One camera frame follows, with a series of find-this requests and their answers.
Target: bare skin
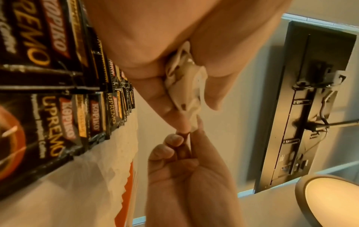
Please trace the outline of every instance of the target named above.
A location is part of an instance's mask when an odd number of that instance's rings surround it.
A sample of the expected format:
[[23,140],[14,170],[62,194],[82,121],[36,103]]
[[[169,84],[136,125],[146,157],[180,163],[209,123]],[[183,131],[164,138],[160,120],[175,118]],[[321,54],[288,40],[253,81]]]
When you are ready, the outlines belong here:
[[205,101],[220,108],[235,79],[280,22],[291,0],[84,0],[108,56],[148,104],[182,133],[188,120],[163,85],[168,55],[191,43],[209,74]]
[[243,226],[235,182],[199,123],[191,149],[171,134],[150,154],[147,227]]

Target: hand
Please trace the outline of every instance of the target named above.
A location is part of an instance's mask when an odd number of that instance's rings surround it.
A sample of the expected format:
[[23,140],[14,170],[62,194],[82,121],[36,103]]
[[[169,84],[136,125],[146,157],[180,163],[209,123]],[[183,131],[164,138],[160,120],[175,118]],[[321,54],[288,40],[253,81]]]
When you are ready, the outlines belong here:
[[163,85],[168,55],[186,40],[206,67],[205,101],[220,108],[236,77],[271,36],[291,0],[84,0],[112,61],[167,123],[189,121]]
[[168,135],[148,160],[147,227],[240,227],[235,183],[200,129]]

